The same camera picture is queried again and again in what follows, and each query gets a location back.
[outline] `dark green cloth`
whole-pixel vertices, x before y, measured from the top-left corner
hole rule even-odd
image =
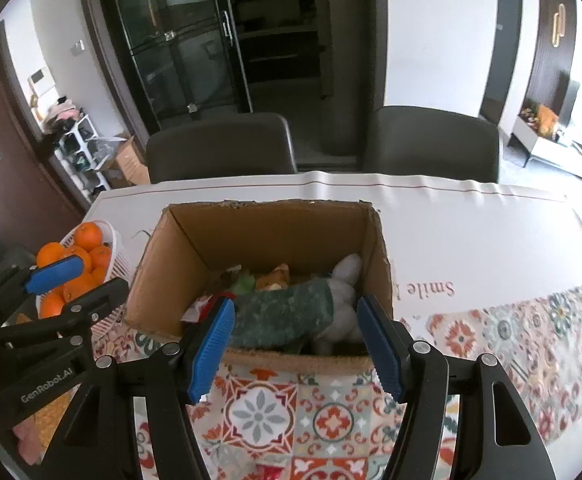
[[[321,332],[333,321],[333,298],[325,279],[237,296],[234,348],[274,348]]]

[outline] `fruit basket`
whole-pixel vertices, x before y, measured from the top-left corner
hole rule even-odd
[[[111,278],[123,278],[130,283],[133,272],[129,259],[126,256],[126,250],[122,245],[122,237],[120,236],[120,233],[113,229],[113,225],[105,220],[92,220],[92,222],[102,231],[102,243],[108,245],[111,249],[111,260],[106,269],[104,282],[107,282]],[[77,227],[66,235],[66,237],[64,237],[60,242],[63,247],[67,248],[73,244],[73,235],[76,229]],[[38,314],[40,313],[40,303],[42,298],[43,296],[38,296],[36,298]],[[113,327],[114,323],[119,319],[123,312],[124,305],[119,306],[111,312],[109,316],[100,320],[100,322],[95,323],[95,325],[91,327],[93,340],[100,339],[104,334],[111,330],[111,327]]]

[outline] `brown door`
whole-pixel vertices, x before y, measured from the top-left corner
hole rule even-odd
[[[566,27],[564,38],[558,46],[552,42],[554,15],[558,6],[564,5]],[[574,59],[576,29],[575,0],[540,0],[538,40],[525,106],[545,105],[560,114],[569,85],[572,60]]]
[[[37,162],[0,78],[0,260],[15,246],[36,253],[79,222],[80,213]]]

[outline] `chair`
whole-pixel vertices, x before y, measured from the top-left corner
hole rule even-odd
[[[152,184],[166,180],[296,173],[287,120],[273,113],[193,121],[149,138]]]
[[[498,182],[498,127],[479,118],[412,106],[376,110],[363,170]]]

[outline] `metal screw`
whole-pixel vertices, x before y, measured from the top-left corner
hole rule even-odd
[[[487,366],[495,366],[498,364],[498,360],[496,359],[496,356],[494,354],[482,354],[480,359]]]
[[[177,343],[167,343],[162,347],[162,352],[165,355],[175,355],[180,351],[180,345]]]
[[[99,357],[97,361],[95,361],[95,365],[98,368],[108,368],[113,364],[113,357],[110,355],[103,355]]]
[[[418,354],[428,354],[431,351],[431,347],[426,341],[416,341],[413,343],[413,349],[417,351]]]

